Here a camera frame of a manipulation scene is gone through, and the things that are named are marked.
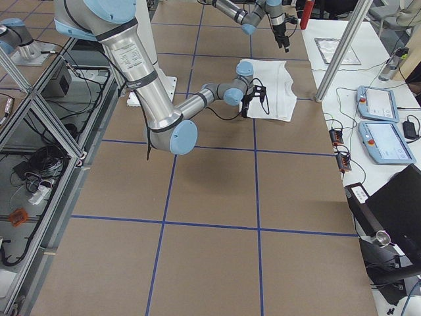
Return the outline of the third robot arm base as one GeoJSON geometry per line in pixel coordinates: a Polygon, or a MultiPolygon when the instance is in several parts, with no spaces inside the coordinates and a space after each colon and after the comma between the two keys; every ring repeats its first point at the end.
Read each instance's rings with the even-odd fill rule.
{"type": "Polygon", "coordinates": [[[21,19],[7,18],[1,21],[1,49],[16,65],[41,66],[56,45],[36,42],[21,19]]]}

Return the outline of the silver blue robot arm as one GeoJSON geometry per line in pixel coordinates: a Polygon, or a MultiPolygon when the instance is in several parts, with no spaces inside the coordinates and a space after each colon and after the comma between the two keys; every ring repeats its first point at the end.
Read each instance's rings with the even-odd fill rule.
{"type": "Polygon", "coordinates": [[[198,1],[198,3],[218,9],[239,24],[247,35],[253,34],[262,19],[267,16],[278,47],[283,48],[286,53],[289,52],[290,42],[289,36],[286,34],[286,24],[291,23],[296,26],[298,20],[296,16],[289,15],[284,11],[282,1],[255,1],[254,9],[251,12],[247,12],[234,2],[227,0],[198,1]]]}
{"type": "Polygon", "coordinates": [[[240,62],[235,78],[223,84],[205,84],[201,91],[175,106],[137,33],[135,1],[55,1],[59,33],[99,42],[110,64],[122,76],[143,109],[145,135],[151,148],[185,155],[196,145],[197,113],[217,100],[238,106],[257,96],[251,63],[240,62]]]}

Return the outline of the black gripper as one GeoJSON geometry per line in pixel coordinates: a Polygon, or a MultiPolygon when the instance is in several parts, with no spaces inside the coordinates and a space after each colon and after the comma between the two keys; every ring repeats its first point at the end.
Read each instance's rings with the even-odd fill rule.
{"type": "Polygon", "coordinates": [[[243,118],[247,118],[247,111],[249,110],[250,102],[256,97],[260,101],[262,110],[266,112],[266,109],[263,105],[264,101],[266,100],[266,87],[255,85],[253,86],[253,91],[247,95],[244,95],[243,99],[241,100],[241,116],[243,118]]]}
{"type": "Polygon", "coordinates": [[[290,47],[289,36],[285,34],[287,23],[297,25],[298,20],[295,16],[288,14],[282,14],[276,18],[272,18],[272,31],[275,40],[278,43],[279,48],[282,48],[284,45],[284,51],[286,53],[289,52],[290,47]]]}

